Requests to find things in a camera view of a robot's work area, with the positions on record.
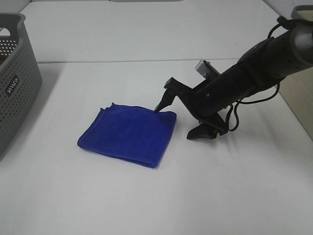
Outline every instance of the perforated basket wall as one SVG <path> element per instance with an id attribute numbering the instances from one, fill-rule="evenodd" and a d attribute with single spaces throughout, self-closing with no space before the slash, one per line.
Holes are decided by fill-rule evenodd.
<path id="1" fill-rule="evenodd" d="M 25 26 L 25 16 L 0 13 L 0 159 L 27 116 L 42 78 Z"/>

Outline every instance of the white tabletop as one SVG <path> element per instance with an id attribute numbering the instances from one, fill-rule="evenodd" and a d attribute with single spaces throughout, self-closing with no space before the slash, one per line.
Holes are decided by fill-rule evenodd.
<path id="1" fill-rule="evenodd" d="M 223 71 L 234 62 L 212 64 Z M 40 65 L 42 89 L 0 164 L 0 234 L 311 234 L 313 144 L 279 95 L 239 106 L 238 130 L 212 141 L 186 139 L 198 123 L 176 99 L 156 169 L 76 145 L 100 107 L 153 109 L 169 77 L 202 81 L 196 64 Z"/>
<path id="2" fill-rule="evenodd" d="M 278 17 L 262 0 L 37 1 L 21 13 L 38 61 L 240 58 Z"/>

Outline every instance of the robotic arm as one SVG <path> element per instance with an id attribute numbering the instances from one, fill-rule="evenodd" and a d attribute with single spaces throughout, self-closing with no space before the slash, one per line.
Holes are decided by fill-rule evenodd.
<path id="1" fill-rule="evenodd" d="M 165 84 L 165 93 L 157 105 L 155 113 L 171 105 L 175 96 L 186 106 L 200 125 L 189 131 L 189 140 L 196 138 L 214 139 L 234 131 L 239 124 L 237 107 L 273 98 L 279 90 L 279 83 L 286 76 L 313 66 L 313 22 L 307 20 L 277 19 L 268 38 L 247 51 L 239 61 L 219 74 L 207 61 L 200 61 L 196 70 L 205 78 L 194 88 L 170 78 Z M 287 32 L 273 38 L 272 32 L 283 26 Z M 243 102 L 258 92 L 277 85 L 277 91 L 267 99 Z M 218 111 L 230 106 L 224 121 Z M 233 129 L 229 128 L 231 112 L 237 120 Z"/>

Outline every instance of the blue towel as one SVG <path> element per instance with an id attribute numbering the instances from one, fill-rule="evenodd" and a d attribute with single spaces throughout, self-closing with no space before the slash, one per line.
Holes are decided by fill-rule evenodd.
<path id="1" fill-rule="evenodd" d="M 155 114 L 142 107 L 113 103 L 100 110 L 77 144 L 86 150 L 155 168 L 175 122 L 173 112 Z"/>

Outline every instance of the gray basket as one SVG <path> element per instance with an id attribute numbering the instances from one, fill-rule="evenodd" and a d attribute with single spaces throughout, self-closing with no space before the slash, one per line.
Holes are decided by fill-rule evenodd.
<path id="1" fill-rule="evenodd" d="M 21 14 L 0 13 L 0 159 L 27 116 L 42 78 Z"/>

